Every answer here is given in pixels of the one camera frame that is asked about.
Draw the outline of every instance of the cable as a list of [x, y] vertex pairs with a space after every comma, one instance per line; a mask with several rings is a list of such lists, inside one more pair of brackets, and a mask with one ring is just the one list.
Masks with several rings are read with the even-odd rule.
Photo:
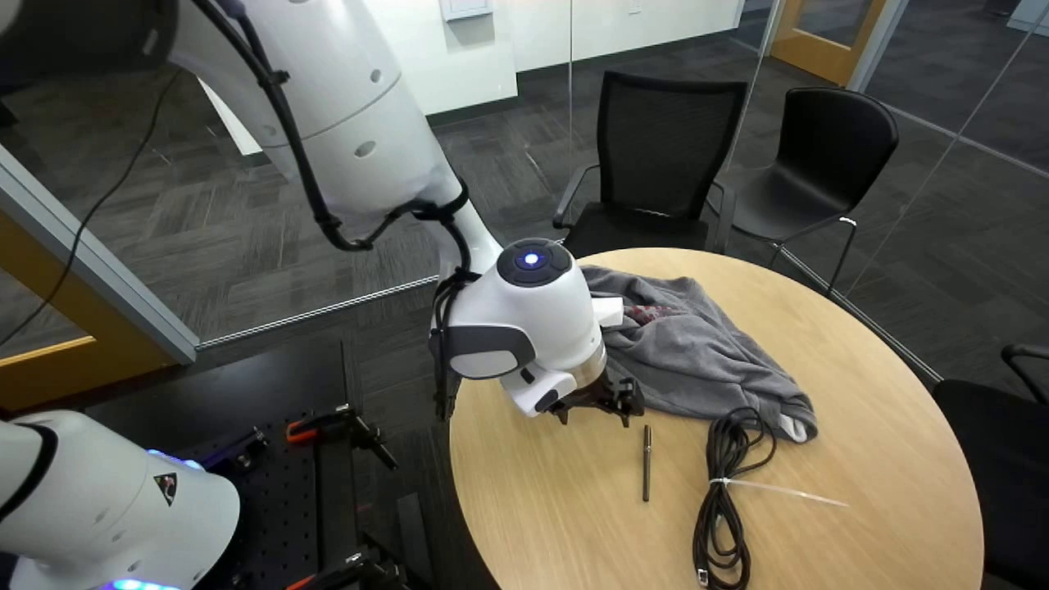
[[69, 279], [69, 273], [72, 273], [72, 265], [76, 265], [76, 253], [78, 253], [78, 243], [81, 243], [90, 218], [123, 188], [123, 181], [130, 178], [136, 159], [142, 159], [144, 147], [155, 142], [155, 130], [157, 130], [157, 123], [159, 123], [159, 107], [162, 107], [166, 91], [174, 88], [174, 78], [178, 78], [178, 77], [169, 77], [169, 78], [162, 83], [162, 88], [157, 91], [155, 107], [149, 107], [149, 123], [148, 123], [148, 127], [144, 127], [133, 154], [128, 159], [122, 178], [87, 208], [87, 213], [85, 213], [81, 224], [76, 225], [72, 246], [69, 246], [69, 255], [64, 255], [64, 265], [63, 265], [56, 285], [45, 292], [45, 298], [42, 298], [20, 324], [13, 324], [13, 327], [0, 339], [0, 349], [6, 349], [20, 332], [25, 332], [25, 327], [56, 302], [56, 295], [63, 292], [63, 285], [64, 285], [64, 279]]
[[750, 547], [744, 517], [728, 494], [728, 482], [768, 467], [776, 456], [776, 431], [755, 409], [723, 414], [706, 433], [710, 490], [693, 517], [691, 564], [706, 590], [734, 590], [750, 583]]

